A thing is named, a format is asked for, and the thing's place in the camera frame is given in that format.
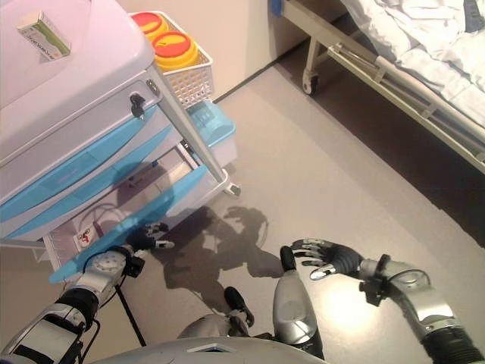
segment red lid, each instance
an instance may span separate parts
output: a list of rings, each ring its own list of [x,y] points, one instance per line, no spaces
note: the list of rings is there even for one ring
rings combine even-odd
[[[143,29],[144,34],[157,30],[161,26],[161,17],[154,13],[138,13],[131,16],[136,24]],[[145,29],[147,25],[153,23],[153,27]]]
[[[163,38],[169,36],[180,36],[183,38],[182,42],[168,43],[163,42]],[[178,57],[183,55],[190,49],[192,40],[185,34],[180,32],[166,32],[153,39],[152,46],[155,54],[163,58]]]

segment wall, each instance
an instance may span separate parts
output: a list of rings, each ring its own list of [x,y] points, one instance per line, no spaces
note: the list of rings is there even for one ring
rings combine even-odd
[[[306,35],[270,14],[267,0],[118,0],[126,11],[160,10],[190,33],[214,59],[214,98],[250,77]],[[342,5],[313,0],[319,14],[335,19]]]

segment white basket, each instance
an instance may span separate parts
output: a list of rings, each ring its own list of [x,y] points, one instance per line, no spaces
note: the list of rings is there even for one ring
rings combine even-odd
[[[45,249],[55,271],[79,254],[80,251],[73,242],[73,235],[76,233],[74,230],[55,229],[43,237]]]
[[[149,12],[160,14],[167,21],[170,30],[186,33],[163,11]],[[184,108],[189,108],[200,101],[211,101],[211,95],[214,92],[211,68],[212,58],[198,43],[197,48],[199,56],[196,65],[164,72],[164,76],[172,85],[175,95],[177,95]]]

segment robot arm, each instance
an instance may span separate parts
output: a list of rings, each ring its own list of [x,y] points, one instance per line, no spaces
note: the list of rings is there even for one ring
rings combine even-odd
[[[363,259],[353,249],[326,240],[298,240],[292,248],[298,250],[295,256],[314,259],[302,263],[318,267],[310,274],[312,280],[349,275],[362,280],[359,289],[368,303],[379,306],[387,297],[397,303],[434,364],[485,363],[425,271],[388,255],[379,261]]]
[[[142,271],[145,262],[133,254],[160,245],[151,232],[151,228],[137,229],[125,245],[94,255],[77,281],[8,343],[0,362],[67,364],[81,358],[81,336],[91,328],[114,287],[124,276],[135,278]]]

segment green and white box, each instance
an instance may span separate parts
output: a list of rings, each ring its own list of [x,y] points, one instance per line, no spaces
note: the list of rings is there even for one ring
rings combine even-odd
[[[50,61],[62,58],[70,53],[70,42],[62,36],[43,11],[22,17],[17,29]]]

